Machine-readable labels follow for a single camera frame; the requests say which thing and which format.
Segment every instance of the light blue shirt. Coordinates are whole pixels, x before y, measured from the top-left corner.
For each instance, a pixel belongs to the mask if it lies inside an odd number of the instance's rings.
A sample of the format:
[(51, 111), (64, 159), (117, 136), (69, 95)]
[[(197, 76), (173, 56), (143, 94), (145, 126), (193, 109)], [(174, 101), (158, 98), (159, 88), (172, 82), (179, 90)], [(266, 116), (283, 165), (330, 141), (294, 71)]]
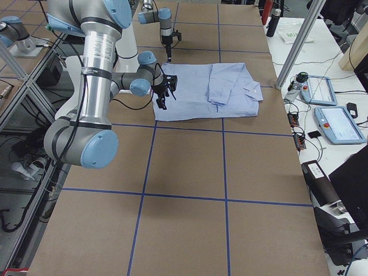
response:
[(167, 75), (177, 75), (174, 95), (166, 98), (167, 110), (154, 104), (158, 121), (194, 118), (257, 116), (262, 92), (244, 63), (162, 65)]

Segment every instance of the red object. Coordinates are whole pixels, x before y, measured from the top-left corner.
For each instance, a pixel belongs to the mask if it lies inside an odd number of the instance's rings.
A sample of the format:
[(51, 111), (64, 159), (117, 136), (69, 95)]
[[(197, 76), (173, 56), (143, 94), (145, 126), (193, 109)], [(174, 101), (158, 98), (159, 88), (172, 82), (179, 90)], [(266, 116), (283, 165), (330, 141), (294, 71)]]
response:
[(6, 269), (4, 270), (4, 272), (1, 274), (1, 276), (5, 276), (6, 273), (13, 271), (13, 272), (27, 272), (28, 269)]
[(262, 18), (261, 18), (263, 26), (265, 26), (265, 24), (267, 23), (267, 19), (270, 16), (270, 12), (272, 10), (273, 5), (274, 5), (273, 0), (267, 0), (266, 3), (264, 4)]

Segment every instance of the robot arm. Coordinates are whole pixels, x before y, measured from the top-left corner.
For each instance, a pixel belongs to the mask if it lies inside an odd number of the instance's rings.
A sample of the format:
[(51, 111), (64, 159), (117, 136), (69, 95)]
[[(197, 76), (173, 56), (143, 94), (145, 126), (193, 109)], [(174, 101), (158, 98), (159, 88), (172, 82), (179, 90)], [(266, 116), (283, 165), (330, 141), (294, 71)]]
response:
[(166, 49), (167, 61), (171, 62), (173, 37), (177, 37), (178, 41), (181, 41), (182, 34), (171, 27), (170, 9), (163, 7), (154, 11), (152, 0), (143, 0), (142, 11), (138, 14), (138, 19), (141, 24), (160, 22), (161, 43)]
[(22, 21), (16, 16), (6, 16), (0, 19), (0, 41), (9, 48), (14, 43), (19, 51), (28, 53), (36, 48)]
[(44, 138), (45, 150), (59, 162), (103, 168), (113, 160), (118, 148), (117, 135), (107, 118), (110, 95), (123, 87), (130, 87), (138, 95), (152, 88), (164, 99), (169, 86), (157, 72), (151, 52), (140, 55), (136, 73), (112, 73), (115, 43), (132, 20), (127, 0), (49, 0), (48, 7), (50, 26), (85, 36), (85, 47), (78, 106), (50, 126)]

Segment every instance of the black water bottle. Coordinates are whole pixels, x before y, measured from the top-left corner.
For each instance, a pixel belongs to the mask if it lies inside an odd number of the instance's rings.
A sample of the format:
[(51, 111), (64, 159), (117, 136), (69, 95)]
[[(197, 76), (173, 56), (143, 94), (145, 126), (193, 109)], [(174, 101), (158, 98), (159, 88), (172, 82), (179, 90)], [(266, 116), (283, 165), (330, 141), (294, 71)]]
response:
[(280, 19), (281, 10), (275, 9), (274, 14), (271, 16), (271, 20), (268, 26), (266, 36), (273, 37), (277, 28), (278, 21)]

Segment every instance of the label sticker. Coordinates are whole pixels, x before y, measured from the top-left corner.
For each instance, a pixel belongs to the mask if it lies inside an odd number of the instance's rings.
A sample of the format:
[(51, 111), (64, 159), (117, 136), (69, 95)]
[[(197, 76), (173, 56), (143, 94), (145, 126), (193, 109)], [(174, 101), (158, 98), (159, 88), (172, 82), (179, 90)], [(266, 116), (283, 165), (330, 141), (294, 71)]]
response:
[(97, 59), (113, 60), (113, 42), (109, 39), (104, 39), (102, 36), (95, 37), (93, 46), (93, 55)]
[(309, 167), (310, 171), (312, 172), (312, 174), (314, 175), (315, 178), (324, 177), (323, 172), (321, 171), (320, 167), (316, 163), (309, 164), (308, 167)]

